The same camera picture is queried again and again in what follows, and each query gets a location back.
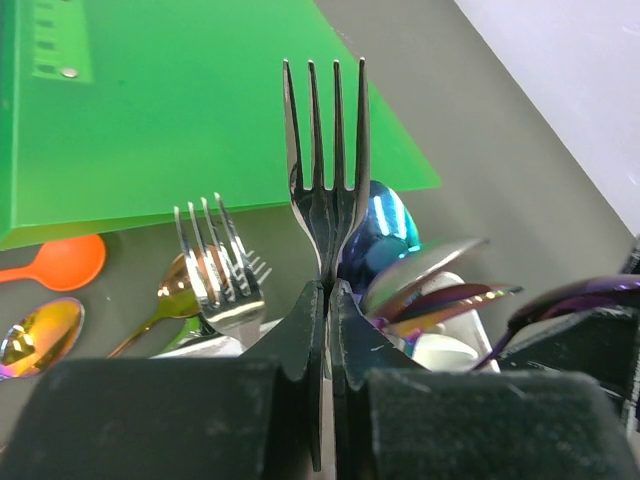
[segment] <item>silver fork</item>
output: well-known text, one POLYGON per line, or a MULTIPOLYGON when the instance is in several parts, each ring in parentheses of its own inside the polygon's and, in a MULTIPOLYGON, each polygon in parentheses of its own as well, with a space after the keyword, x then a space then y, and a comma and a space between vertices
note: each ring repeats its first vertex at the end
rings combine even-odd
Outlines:
POLYGON ((369 98, 364 59, 359 63, 358 117, 356 125, 355 186, 346 185, 344 120, 340 63, 333 63, 334 79, 334 182, 324 179, 324 155, 315 65, 309 62, 311 105, 312 182, 305 188, 300 134, 289 62, 284 62, 284 116, 291 207, 316 252, 320 281, 328 299, 336 281, 340 253, 367 211, 369 197, 369 98))
MULTIPOLYGON (((263 261, 258 266, 256 266, 258 262, 261 260, 261 258, 260 256, 255 256, 251 258, 254 255, 254 253, 255 252, 253 250, 250 250, 249 252, 247 252, 247 258, 249 258, 250 260, 249 265, 253 268, 253 273, 255 275, 260 275, 258 278, 258 285, 262 286, 262 284, 264 284, 265 280, 267 280, 269 275, 271 275, 273 268, 269 267, 263 272, 263 269, 267 266, 267 262, 263 261)), ((227 288, 227 294, 228 295, 233 294, 232 287, 227 288)), ((167 346, 160 353, 160 355, 183 349, 186 346, 191 346, 195 343, 206 342, 210 337, 211 335, 202 332, 201 325, 197 325, 197 326, 194 325, 192 328, 189 328, 188 325, 185 325, 185 329, 183 329, 183 331, 171 341, 171 344, 167 346)))
POLYGON ((215 194, 218 208, 229 244, 235 257, 235 264, 231 261, 223 242, 220 240, 218 228, 211 217, 211 211, 206 198, 202 198, 204 217, 212 239, 212 246, 216 250, 222 272, 219 272, 205 242, 200 222, 192 202, 189 202, 189 216, 196 237, 197 248, 202 253, 204 271, 198 263, 198 255, 191 246, 186 230, 182 224, 182 214, 179 207, 174 207, 174 216, 180 247, 184 253, 187 272, 191 286, 200 306, 200 311, 206 322, 224 335, 236 338, 245 348, 251 347, 260 339, 260 323, 266 313, 266 305, 262 290, 251 263, 247 258, 244 246, 236 232, 233 220, 222 202, 222 198, 215 194), (229 279, 230 288, 227 290, 222 283, 222 275, 229 279))

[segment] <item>spoon handle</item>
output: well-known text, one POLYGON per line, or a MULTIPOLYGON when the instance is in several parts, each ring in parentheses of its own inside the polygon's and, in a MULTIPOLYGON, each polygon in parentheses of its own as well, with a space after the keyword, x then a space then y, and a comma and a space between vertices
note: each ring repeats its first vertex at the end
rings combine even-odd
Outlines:
POLYGON ((144 322, 135 332, 129 335, 120 345, 118 345, 113 352, 107 355, 107 358, 114 358, 120 356, 131 344, 138 340, 142 335, 151 330, 160 320, 164 320, 164 315, 160 308, 156 310, 153 316, 144 322))
POLYGON ((0 283, 14 282, 25 278, 31 278, 27 267, 8 268, 0 271, 0 283))

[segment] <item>spoon bowl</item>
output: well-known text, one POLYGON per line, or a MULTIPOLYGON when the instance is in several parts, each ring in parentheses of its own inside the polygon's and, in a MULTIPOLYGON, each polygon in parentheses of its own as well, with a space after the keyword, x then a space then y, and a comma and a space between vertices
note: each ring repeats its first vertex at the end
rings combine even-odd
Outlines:
MULTIPOLYGON (((409 306, 398 319, 385 322, 383 328, 402 338, 421 335, 422 332, 433 328, 438 323, 522 291, 522 287, 517 285, 469 285, 471 288, 466 289, 466 293, 473 292, 471 295, 464 296, 465 289, 456 288, 464 287, 464 284, 443 288, 442 290, 445 292, 440 294, 438 302, 424 305, 422 309, 413 310, 413 313, 409 311, 411 307, 409 306), (412 317, 411 315, 414 313, 418 313, 418 316, 412 317)), ((429 293, 425 297, 437 298, 439 291, 429 293)))
POLYGON ((61 298, 38 307, 9 329, 0 344, 0 380, 42 373, 69 353, 84 322, 84 307, 61 298))
POLYGON ((338 276, 362 295, 380 272, 418 245, 418 227, 398 194, 371 180, 367 214, 342 250, 338 276))
MULTIPOLYGON (((216 264, 216 268, 218 272, 224 272, 221 264, 221 260, 218 257, 216 250, 212 246, 207 247, 211 252, 211 256, 216 264)), ((253 255, 253 251, 247 254, 247 257, 251 258, 253 255)), ((254 266, 260 257, 255 257, 251 260, 251 265, 254 266)), ((202 255, 199 255, 198 262, 202 263, 204 260, 202 255)), ((256 275, 258 275, 262 269, 266 266, 266 262, 262 262, 258 267, 254 269, 256 275)), ((262 284, 262 282, 269 276, 271 273, 271 268, 267 269, 265 273, 259 278, 258 283, 262 284)), ((229 280, 223 276, 220 279, 222 282, 222 287, 227 288, 229 286, 229 280)), ((215 294, 213 291, 208 292, 210 298, 215 300, 215 294)), ((174 318, 179 320, 184 320, 185 318, 194 317, 200 313, 200 306, 198 305, 198 300, 196 299, 195 293, 191 287, 191 281, 189 280, 189 272, 187 271, 187 265, 185 263, 184 255, 180 254, 176 258, 174 258, 171 265, 167 269, 165 276, 160 282, 158 286, 158 305, 156 307, 155 313, 144 322, 140 327, 138 327, 129 337, 127 337, 120 345, 118 345, 108 356, 107 358, 113 358, 119 356, 125 349, 127 349, 130 345, 132 345, 136 340, 138 340, 142 335, 151 330, 158 322, 164 320, 165 318, 174 318)), ((215 330, 210 327, 206 322, 200 322, 201 328, 205 329, 206 333, 213 334, 215 330)))
POLYGON ((55 292, 77 290, 96 278, 106 258, 99 235, 46 242, 31 264, 1 271, 0 283, 32 279, 55 292))
POLYGON ((407 300, 453 261, 489 243, 487 239, 450 242, 431 249, 413 248, 369 285, 360 308, 369 318, 395 318, 407 300))
POLYGON ((474 370, 494 360, 523 328, 550 318, 593 308, 624 305, 640 295, 640 275, 618 274, 588 278, 550 290, 520 307, 507 321, 507 330, 474 370))

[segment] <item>spoon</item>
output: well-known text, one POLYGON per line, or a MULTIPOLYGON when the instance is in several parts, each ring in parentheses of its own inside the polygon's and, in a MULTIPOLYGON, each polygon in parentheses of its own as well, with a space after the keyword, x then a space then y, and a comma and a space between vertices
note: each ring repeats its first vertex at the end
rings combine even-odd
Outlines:
POLYGON ((432 299, 431 305, 429 302, 424 302, 423 297, 416 300, 421 301, 422 304, 422 308, 416 308, 413 311, 418 316, 412 316, 414 313, 409 311, 409 307, 412 306, 410 305, 401 312, 398 318, 391 321, 383 319, 382 323, 379 320, 377 326, 379 328, 382 326, 384 330, 402 338, 409 335, 420 335, 438 323, 522 291, 522 287, 517 285, 467 285, 469 285, 468 289, 460 288, 466 286, 462 284, 431 292, 424 296, 427 299, 432 299))
POLYGON ((362 312, 369 318, 394 318, 407 300, 442 269, 488 243, 487 239, 474 238, 431 249, 410 249, 371 282, 360 302, 362 312))
POLYGON ((437 333, 420 335, 409 356, 431 372, 459 372, 473 366, 478 352, 460 340, 437 333))
POLYGON ((433 290, 421 297, 416 298, 404 310, 402 310, 391 323, 399 323, 410 320, 421 315, 433 313, 450 305, 461 303, 472 303, 473 300, 480 301, 475 297, 486 295, 487 299, 493 297, 503 297, 507 294, 520 293, 523 290, 518 285, 485 284, 485 283, 462 283, 451 285, 438 290, 433 290))
POLYGON ((106 258, 99 235, 46 242, 31 264, 0 271, 0 283, 31 279, 56 292, 77 290, 96 278, 106 258))
POLYGON ((84 307, 60 298, 27 315, 9 329, 0 344, 0 380, 31 377, 61 360, 76 342, 84 307))
POLYGON ((371 180, 367 215, 342 250, 338 277, 362 295, 380 272, 419 244, 418 228, 398 194, 371 180))
POLYGON ((507 322, 507 330, 473 370, 494 360, 515 335, 528 325, 592 308, 624 304, 640 295, 640 275, 618 274, 589 278, 551 290, 519 308, 507 322))
MULTIPOLYGON (((216 253, 216 250, 212 246, 208 246, 209 251, 214 259, 218 272, 222 274, 224 272, 220 259, 216 253)), ((247 257, 253 255, 253 251, 247 254, 247 257)), ((260 257, 255 257, 251 261, 251 266, 254 266, 260 257)), ((262 262, 254 272, 257 274, 266 266, 266 262, 262 262)), ((271 273, 271 268, 267 269, 262 277, 258 280, 261 284, 267 276, 271 273)), ((223 286, 228 287, 228 279, 221 278, 223 286)), ((185 319, 198 315, 200 307, 196 299, 195 294, 191 288, 191 281, 189 280, 189 273, 184 261, 184 255, 178 255, 165 273, 164 279, 160 282, 158 287, 158 306, 155 313, 144 322, 136 331, 129 335, 120 345, 118 345, 107 358, 113 358, 119 356, 127 347, 138 340, 142 335, 151 330, 156 324, 165 318, 185 319)))

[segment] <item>gold spoon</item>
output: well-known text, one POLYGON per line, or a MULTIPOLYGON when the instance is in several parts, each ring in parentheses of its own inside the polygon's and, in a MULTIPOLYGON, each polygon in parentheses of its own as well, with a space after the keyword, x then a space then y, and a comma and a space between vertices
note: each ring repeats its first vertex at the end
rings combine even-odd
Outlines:
POLYGON ((71 350, 83 321, 84 307, 75 298, 38 307, 0 344, 0 380, 31 377, 51 367, 71 350))
MULTIPOLYGON (((216 254, 216 250, 212 246, 208 246, 209 251, 213 257, 213 260, 216 264, 216 268, 218 272, 222 276, 222 284, 223 288, 227 288, 228 279, 223 275, 222 264, 220 263, 220 259, 216 254)), ((251 257, 253 255, 253 251, 249 252, 247 256, 251 257)), ((251 261, 251 266, 254 266, 260 257, 255 257, 251 261)), ((266 262, 262 262, 257 268, 255 268, 254 272, 256 274, 260 273, 260 270, 264 268, 266 262)), ((266 275, 268 275, 270 269, 268 269, 258 281, 258 283, 262 283, 263 279, 266 275)), ((156 308, 155 313, 143 323, 135 332, 129 335, 120 345, 118 345, 115 350, 113 350, 107 358, 113 358, 119 356, 127 347, 129 347, 133 342, 138 340, 142 335, 151 330, 157 323, 165 318, 177 318, 184 320, 185 318, 193 317, 198 314, 200 308, 198 306, 198 301, 196 300, 196 296, 193 293, 191 288, 191 282, 189 281, 189 273, 187 272, 187 266, 184 261, 184 255, 178 255, 171 265, 169 269, 165 273, 164 279, 160 283, 158 287, 158 306, 156 308)))

